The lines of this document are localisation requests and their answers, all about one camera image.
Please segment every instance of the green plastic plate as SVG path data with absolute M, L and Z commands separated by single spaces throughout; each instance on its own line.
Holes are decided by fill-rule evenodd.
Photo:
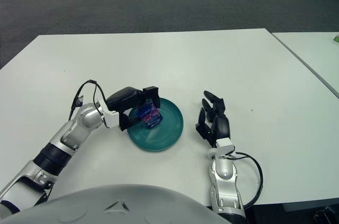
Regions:
M 163 116 L 160 124 L 148 129 L 144 122 L 139 122 L 127 130 L 132 141 L 146 151 L 162 151 L 169 148 L 177 142 L 184 127 L 184 120 L 177 106 L 165 98 L 160 98 L 160 103 L 158 110 Z M 135 109 L 132 109 L 129 118 L 136 116 Z

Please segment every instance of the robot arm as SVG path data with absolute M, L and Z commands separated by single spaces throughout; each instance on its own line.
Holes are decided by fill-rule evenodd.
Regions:
M 237 169 L 231 160 L 237 156 L 235 146 L 230 140 L 229 121 L 224 114 L 224 100 L 207 91 L 204 91 L 204 95 L 213 107 L 202 99 L 203 108 L 195 128 L 212 147 L 207 155 L 212 161 L 209 167 L 212 210 L 231 223 L 246 223 L 245 210 L 236 186 Z M 206 117 L 212 122 L 211 128 L 205 123 Z
M 107 128 L 119 125 L 121 130 L 133 126 L 140 120 L 130 120 L 124 111 L 143 105 L 147 99 L 152 99 L 154 105 L 160 107 L 157 87 L 144 88 L 142 91 L 126 87 L 107 100 L 103 96 L 97 103 L 85 105 L 76 96 L 70 118 L 74 108 L 80 106 L 76 116 L 66 122 L 37 157 L 30 160 L 0 191 L 0 220 L 46 202 L 47 193 L 57 181 L 60 172 L 90 133 L 102 123 Z

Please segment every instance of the silver arm segment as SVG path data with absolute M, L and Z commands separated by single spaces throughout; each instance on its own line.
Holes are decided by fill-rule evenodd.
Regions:
M 208 158 L 212 159 L 209 168 L 212 210 L 218 214 L 237 214 L 246 218 L 236 185 L 237 169 L 233 160 L 228 159 L 236 158 L 235 147 L 229 138 L 218 139 L 216 146 L 208 152 Z
M 47 192 L 57 181 L 61 170 L 90 133 L 101 126 L 104 118 L 107 118 L 108 128 L 119 124 L 118 112 L 110 112 L 106 106 L 99 106 L 97 110 L 93 103 L 83 105 L 40 154 L 30 160 L 0 191 L 0 220 L 8 215 L 8 211 L 1 210 L 3 207 L 14 214 L 45 202 L 48 199 Z

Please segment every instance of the white table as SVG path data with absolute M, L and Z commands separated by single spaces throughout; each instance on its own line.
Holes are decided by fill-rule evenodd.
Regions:
M 257 204 L 339 197 L 339 101 L 265 29 L 38 36 L 0 70 L 0 187 L 64 124 L 89 78 L 107 96 L 126 86 L 158 86 L 180 108 L 184 130 L 170 149 L 149 153 L 126 131 L 101 127 L 61 173 L 51 198 L 138 183 L 210 205 L 209 147 L 195 131 L 205 89 L 224 98 L 237 150 L 262 166 Z M 92 101 L 93 87 L 84 94 Z M 250 160 L 237 167 L 246 203 L 258 175 Z
M 274 33 L 339 98 L 339 32 Z

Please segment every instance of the wire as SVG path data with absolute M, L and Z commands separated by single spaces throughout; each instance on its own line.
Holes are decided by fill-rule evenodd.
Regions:
M 103 99 L 104 99 L 104 102 L 106 103 L 106 98 L 105 98 L 104 92 L 102 91 L 100 85 L 99 85 L 95 80 L 91 80 L 91 79 L 90 79 L 90 80 L 87 80 L 86 82 L 84 82 L 84 83 L 80 86 L 80 88 L 78 89 L 78 91 L 77 91 L 76 94 L 75 94 L 75 97 L 74 97 L 74 99 L 73 99 L 72 105 L 71 105 L 71 107 L 70 107 L 70 113 L 69 113 L 68 120 L 70 120 L 70 119 L 72 118 L 73 112 L 74 112 L 75 108 L 77 107 L 76 102 L 77 102 L 77 100 L 78 100 L 78 98 L 79 98 L 79 95 L 80 95 L 81 90 L 83 89 L 84 85 L 86 85 L 86 84 L 88 84 L 88 83 L 94 84 L 94 85 L 95 85 L 94 95 L 95 95 L 96 88 L 97 88 L 97 87 L 99 88 L 100 93 L 101 93 L 101 95 L 102 95 L 102 97 L 103 97 Z M 95 106 L 96 110 L 99 112 L 99 114 L 102 115 L 102 113 L 99 111 L 99 109 L 97 108 L 97 106 L 96 106 L 96 104 L 95 104 L 95 102 L 94 102 L 94 95 L 93 95 L 93 103 L 94 103 L 94 106 Z
M 236 154 L 240 154 L 240 155 L 244 155 L 245 157 L 240 157 L 240 158 L 227 158 L 227 159 L 231 159 L 231 160 L 238 160 L 238 159 L 244 159 L 244 158 L 250 158 L 255 165 L 258 168 L 259 171 L 259 176 L 260 176 L 260 184 L 259 184 L 259 188 L 255 194 L 255 196 L 252 198 L 252 200 L 250 200 L 246 205 L 244 205 L 244 209 L 247 210 L 248 208 L 250 208 L 251 206 L 253 206 L 255 204 L 255 202 L 258 200 L 258 198 L 260 197 L 261 191 L 263 189 L 263 181 L 264 181 L 264 177 L 263 177 L 263 172 L 261 170 L 261 166 L 259 165 L 259 163 L 256 161 L 255 158 L 253 158 L 252 156 L 245 154 L 245 153 L 240 153 L 240 152 L 236 152 Z
M 97 108 L 96 104 L 95 104 L 95 92 L 96 92 L 96 88 L 97 88 L 97 85 L 95 85 L 95 89 L 94 89 L 94 93 L 93 93 L 93 104 L 95 106 L 95 109 L 97 110 L 97 112 L 102 116 L 102 113 L 99 111 L 99 109 Z

